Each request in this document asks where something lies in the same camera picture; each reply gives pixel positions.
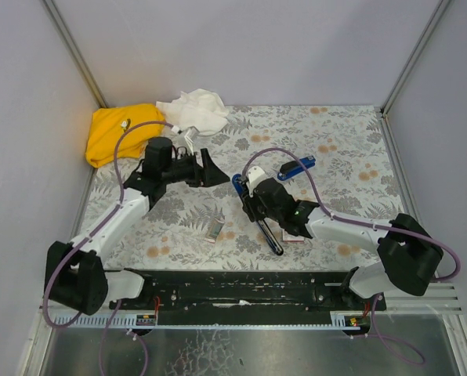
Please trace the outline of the blue stapler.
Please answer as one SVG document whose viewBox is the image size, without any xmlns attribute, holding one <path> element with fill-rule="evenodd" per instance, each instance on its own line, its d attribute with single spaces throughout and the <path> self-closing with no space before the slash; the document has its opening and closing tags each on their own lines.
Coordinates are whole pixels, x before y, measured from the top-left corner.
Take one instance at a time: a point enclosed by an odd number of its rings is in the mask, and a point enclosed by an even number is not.
<svg viewBox="0 0 467 376">
<path fill-rule="evenodd" d="M 299 160 L 306 168 L 312 168 L 316 163 L 315 157 L 313 155 L 300 158 Z M 290 162 L 287 162 L 281 165 L 279 172 L 277 173 L 277 178 L 280 181 L 286 181 L 298 175 L 301 172 L 303 172 L 303 168 L 299 165 L 299 163 L 297 161 L 290 161 Z M 239 197 L 241 197 L 242 193 L 247 190 L 245 187 L 242 186 L 241 174 L 233 175 L 231 182 L 233 184 L 234 189 L 237 191 L 237 194 L 239 195 Z M 284 249 L 281 246 L 281 244 L 278 242 L 272 230 L 267 225 L 266 221 L 264 219 L 259 220 L 259 221 L 256 221 L 255 224 L 259 228 L 260 233 L 262 234 L 263 238 L 269 245 L 272 252 L 275 255 L 283 255 Z"/>
</svg>

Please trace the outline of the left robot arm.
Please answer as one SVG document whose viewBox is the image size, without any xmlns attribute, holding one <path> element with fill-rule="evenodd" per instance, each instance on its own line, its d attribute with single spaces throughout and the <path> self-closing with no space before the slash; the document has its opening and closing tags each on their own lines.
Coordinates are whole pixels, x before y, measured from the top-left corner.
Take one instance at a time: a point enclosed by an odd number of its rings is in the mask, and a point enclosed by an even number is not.
<svg viewBox="0 0 467 376">
<path fill-rule="evenodd" d="M 123 183 L 119 200 L 83 234 L 49 247 L 44 300 L 92 315 L 107 302 L 138 298 L 144 285 L 140 274 L 103 268 L 113 247 L 156 205 L 169 185 L 209 188 L 229 180 L 208 150 L 175 154 L 169 138 L 151 139 L 144 158 Z"/>
</svg>

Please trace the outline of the staple box tray with staples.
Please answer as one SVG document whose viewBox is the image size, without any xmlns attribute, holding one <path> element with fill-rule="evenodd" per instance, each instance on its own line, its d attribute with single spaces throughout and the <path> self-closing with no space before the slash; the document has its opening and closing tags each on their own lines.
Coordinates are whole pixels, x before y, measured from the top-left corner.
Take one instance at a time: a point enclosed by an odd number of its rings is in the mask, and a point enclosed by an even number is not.
<svg viewBox="0 0 467 376">
<path fill-rule="evenodd" d="M 224 224 L 224 219 L 213 219 L 208 228 L 208 231 L 205 234 L 205 240 L 214 244 L 218 239 Z"/>
</svg>

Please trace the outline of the red white staple box sleeve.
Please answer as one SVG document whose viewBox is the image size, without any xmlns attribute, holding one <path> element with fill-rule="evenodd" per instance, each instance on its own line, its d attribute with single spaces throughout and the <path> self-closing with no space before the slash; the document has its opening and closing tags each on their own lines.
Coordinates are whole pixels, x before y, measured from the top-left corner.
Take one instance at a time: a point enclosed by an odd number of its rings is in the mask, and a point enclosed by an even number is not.
<svg viewBox="0 0 467 376">
<path fill-rule="evenodd" d="M 299 243 L 304 243 L 305 242 L 305 237 L 291 235 L 290 233 L 288 233 L 285 230 L 281 231 L 281 239 L 285 243 L 299 244 Z"/>
</svg>

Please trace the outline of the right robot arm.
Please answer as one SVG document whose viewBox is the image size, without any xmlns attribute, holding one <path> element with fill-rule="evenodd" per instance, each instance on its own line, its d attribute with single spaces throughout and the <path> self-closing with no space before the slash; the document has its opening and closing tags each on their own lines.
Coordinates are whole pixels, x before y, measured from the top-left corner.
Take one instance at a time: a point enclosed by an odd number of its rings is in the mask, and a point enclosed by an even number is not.
<svg viewBox="0 0 467 376">
<path fill-rule="evenodd" d="M 238 177 L 234 186 L 252 222 L 271 219 L 295 237 L 333 240 L 377 253 L 378 262 L 351 269 L 343 282 L 361 298 L 392 290 L 423 296 L 442 259 L 441 247 L 409 215 L 362 225 L 355 216 L 327 215 L 318 203 L 296 200 L 273 178 L 252 187 L 247 178 Z"/>
</svg>

